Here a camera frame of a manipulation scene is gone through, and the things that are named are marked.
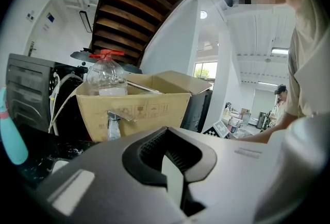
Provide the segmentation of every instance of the white column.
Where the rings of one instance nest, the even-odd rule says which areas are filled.
[[[213,95],[206,116],[203,132],[209,129],[213,123],[221,119],[225,107],[225,98],[228,85],[230,65],[232,63],[233,44],[229,31],[222,30],[219,33],[219,53],[216,80],[213,86]]]
[[[197,0],[183,0],[170,14],[145,50],[144,74],[177,71],[193,74],[200,31],[201,9]]]

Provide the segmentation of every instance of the printed symbols on box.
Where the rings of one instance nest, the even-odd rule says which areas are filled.
[[[146,106],[145,105],[136,105],[134,106],[134,115],[135,118],[144,119],[146,118]]]
[[[132,106],[120,106],[119,110],[122,112],[125,112],[126,114],[133,115],[132,114]]]
[[[160,112],[159,116],[165,116],[169,114],[170,110],[170,104],[169,103],[163,103],[160,105]]]
[[[148,106],[149,118],[156,118],[159,116],[159,104],[151,104]]]

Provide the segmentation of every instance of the staircase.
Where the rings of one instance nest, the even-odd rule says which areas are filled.
[[[91,49],[120,50],[115,59],[139,65],[143,52],[162,23],[182,0],[99,0]]]

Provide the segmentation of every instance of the window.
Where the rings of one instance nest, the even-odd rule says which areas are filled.
[[[217,65],[217,62],[195,64],[194,77],[208,81],[212,85],[210,89],[213,90],[217,74]]]

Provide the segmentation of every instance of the teal bottle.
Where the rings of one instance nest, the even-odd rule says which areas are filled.
[[[9,116],[6,106],[6,88],[2,88],[0,92],[0,132],[9,159],[13,164],[23,164],[28,157],[28,151],[19,131]]]

